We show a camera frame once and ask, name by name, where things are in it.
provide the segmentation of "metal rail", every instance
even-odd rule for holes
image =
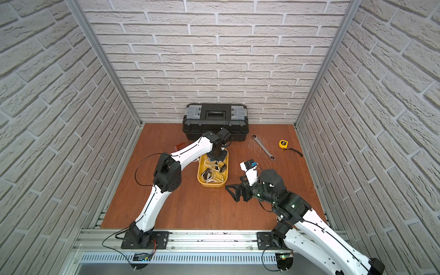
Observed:
[[[327,70],[330,68],[333,57],[335,56],[337,50],[339,49],[339,46],[342,43],[342,39],[344,38],[345,34],[347,33],[347,30],[350,27],[350,24],[353,21],[353,18],[355,17],[356,12],[358,11],[361,2],[362,2],[362,0],[352,0],[350,2],[350,4],[348,5],[347,11],[345,12],[345,15],[342,18],[341,24],[339,25],[339,28],[337,29],[337,32],[336,32],[336,34],[330,44],[329,51],[327,52],[326,56],[324,57],[324,60],[321,64],[321,67],[319,68],[318,73],[316,74],[315,80],[313,81],[312,87],[310,88],[310,92],[307,94],[307,97],[304,101],[304,104],[301,107],[298,118],[294,124],[295,127],[297,127],[300,124],[302,118],[305,115],[305,112],[308,109],[308,106],[310,105],[310,102],[312,101],[313,96],[315,95],[316,91],[318,90],[319,84],[323,80],[324,75],[326,74]]]
[[[137,126],[140,127],[142,121],[139,115],[137,114],[136,109],[134,108],[132,102],[130,101],[130,98],[128,97],[127,92],[125,91],[121,80],[117,76],[116,71],[113,68],[113,65],[111,64],[102,44],[98,39],[98,36],[94,32],[92,25],[88,21],[84,13],[84,10],[81,8],[80,3],[78,2],[78,0],[66,0],[66,3],[67,6],[69,6],[70,11],[72,12],[75,19],[78,21],[78,24],[81,27],[84,36],[88,39],[92,49],[95,51],[96,55],[98,56],[98,59],[100,60],[104,70],[107,72],[107,75],[109,76],[110,80],[115,86],[117,93],[121,96],[121,99],[124,102],[125,106],[127,107],[131,117],[133,118]]]

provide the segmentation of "wooden floor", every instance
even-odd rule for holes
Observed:
[[[251,138],[255,134],[275,157],[269,157]],[[243,175],[240,162],[253,158],[262,169],[275,169],[288,190],[303,197],[324,219],[304,158],[292,150],[278,147],[281,139],[289,147],[302,151],[293,125],[250,125],[244,142],[233,142],[229,150],[229,174],[226,184],[240,183]],[[138,164],[146,156],[175,151],[186,139],[181,124],[146,124],[125,169],[116,194],[105,215],[101,228],[125,228],[139,215],[150,194],[151,187],[139,186],[134,180]],[[137,178],[141,184],[152,184],[153,172],[159,155],[152,156],[139,168]],[[256,199],[235,202],[222,188],[203,187],[196,179],[198,163],[190,163],[182,171],[182,183],[167,199],[156,220],[157,229],[239,229],[271,230],[276,225],[274,213],[264,211]]]

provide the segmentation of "white plastic part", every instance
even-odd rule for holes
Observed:
[[[180,162],[181,169],[183,170],[193,160],[209,153],[212,149],[212,142],[203,136],[182,150],[172,153],[171,157]]]
[[[308,258],[308,256],[313,257],[313,259],[309,259],[309,258],[308,259],[313,263],[315,263],[316,265],[318,265],[317,261],[320,260],[322,262],[320,263],[320,265],[318,265],[320,267],[322,264],[324,264],[324,261],[327,264],[328,261],[331,260],[332,262],[335,263],[333,264],[331,262],[331,264],[337,267],[338,268],[337,270],[342,270],[345,275],[368,274],[368,271],[371,267],[370,264],[368,263],[369,258],[363,255],[361,252],[354,249],[353,247],[351,247],[351,245],[349,245],[346,241],[344,241],[338,234],[336,234],[330,227],[327,226],[327,224],[318,216],[318,214],[314,210],[307,211],[307,213],[303,216],[303,219],[310,221],[313,224],[309,222],[297,222],[295,223],[296,228],[305,232],[320,247],[320,249],[315,249],[315,250],[307,249],[307,251],[304,251],[304,253],[300,252],[304,257],[306,258]],[[290,237],[289,239],[287,239],[286,237],[284,242],[288,242],[290,244],[291,243]],[[320,250],[323,250],[327,254],[327,256],[323,257],[322,253],[320,253]],[[351,254],[353,254],[357,259],[359,259],[360,262],[354,259],[354,257]],[[330,271],[329,274],[332,275],[334,274],[334,270],[329,267],[325,267],[325,269],[324,268],[322,269],[326,272]]]
[[[245,163],[240,163],[240,168],[246,172],[246,177],[249,181],[249,186],[253,186],[258,180],[257,166],[255,165],[251,169],[246,169]]]
[[[136,218],[136,226],[140,230],[146,232],[154,227],[156,218],[158,217],[165,200],[170,194],[171,192],[168,191],[161,193],[160,188],[157,186],[151,188],[150,196],[143,207],[141,214]]]
[[[336,271],[341,270],[336,263],[333,264],[333,259],[319,245],[305,238],[298,230],[290,229],[286,233],[284,244],[329,275],[334,275]]]
[[[212,149],[213,144],[211,141],[206,137],[201,137],[182,150],[172,153],[171,157],[180,162],[181,170],[183,170],[193,160],[197,159],[203,154],[209,153]],[[136,226],[140,230],[146,232],[154,227],[156,218],[158,217],[165,200],[170,194],[171,192],[168,191],[161,193],[160,188],[156,185],[151,188],[150,196],[145,203],[141,214],[136,219]]]

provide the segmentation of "white brick wall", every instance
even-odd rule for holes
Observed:
[[[80,3],[142,120],[179,122],[188,103],[261,103],[250,122],[289,124],[348,5],[344,0]],[[285,104],[272,115],[272,103]],[[164,106],[168,112],[161,111]]]
[[[58,273],[134,131],[66,3],[57,2],[0,4],[1,274]]]
[[[440,273],[439,0],[364,0],[299,125],[351,243],[388,274]]]

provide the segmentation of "ventilation grille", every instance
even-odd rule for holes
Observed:
[[[132,263],[136,252],[124,253]],[[127,260],[117,252],[84,252],[81,263],[124,263]],[[264,264],[276,264],[275,253],[265,252]],[[193,253],[193,252],[156,252],[151,264],[261,264],[261,253]]]

